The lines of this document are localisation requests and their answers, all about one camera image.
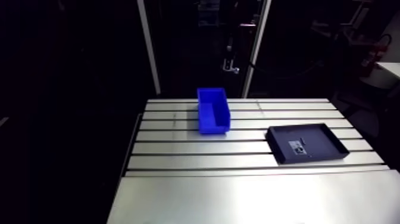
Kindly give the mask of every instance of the metal frame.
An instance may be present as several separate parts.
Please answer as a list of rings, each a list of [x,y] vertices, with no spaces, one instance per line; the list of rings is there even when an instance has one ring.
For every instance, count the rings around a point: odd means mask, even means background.
[[[137,0],[137,6],[139,8],[140,21],[142,22],[143,34],[145,36],[147,54],[149,56],[150,68],[153,76],[154,89],[155,93],[159,95],[161,93],[160,81],[158,79],[157,66],[154,58],[153,45],[151,43],[151,34],[149,24],[147,22],[147,14],[144,0]]]
[[[258,58],[258,51],[260,50],[261,41],[264,35],[265,24],[267,22],[268,13],[270,11],[272,0],[264,0],[262,4],[262,11],[261,11],[261,22],[258,26],[257,33],[255,35],[255,41],[253,44],[253,50],[251,52],[250,61],[252,64],[257,62]],[[251,80],[253,78],[254,69],[251,66],[248,66],[245,84],[243,86],[242,98],[247,98],[249,94]]]
[[[267,22],[267,17],[269,14],[271,3],[272,3],[272,0],[264,0],[264,2],[262,4],[261,22],[257,28],[257,34],[255,36],[255,41],[253,44],[251,57],[250,57],[250,61],[252,64],[255,64],[257,62],[258,51],[260,50],[261,41],[263,39],[265,24]],[[154,51],[153,51],[153,46],[152,46],[152,42],[151,42],[151,34],[150,34],[149,25],[148,25],[144,0],[137,0],[137,5],[139,8],[140,20],[142,22],[143,35],[145,37],[151,73],[153,76],[154,88],[155,88],[156,94],[159,95],[161,93],[160,80],[158,78],[157,65],[156,65],[155,57],[154,57]],[[250,84],[251,84],[251,80],[253,77],[253,72],[254,72],[254,69],[251,66],[249,66],[247,74],[246,74],[245,84],[243,86],[242,98],[248,97]]]

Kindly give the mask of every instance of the black plastic tray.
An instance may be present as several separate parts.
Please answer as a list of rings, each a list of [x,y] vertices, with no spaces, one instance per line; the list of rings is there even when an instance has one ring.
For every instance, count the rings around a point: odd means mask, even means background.
[[[345,158],[349,151],[324,124],[273,126],[267,141],[279,163]]]

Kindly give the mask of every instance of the slotted table surface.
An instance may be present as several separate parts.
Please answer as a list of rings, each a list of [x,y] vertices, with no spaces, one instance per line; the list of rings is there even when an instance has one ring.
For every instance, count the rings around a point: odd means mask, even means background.
[[[196,99],[151,99],[108,223],[400,223],[400,175],[327,99],[228,99],[200,135]],[[325,123],[350,154],[279,164],[270,126]]]

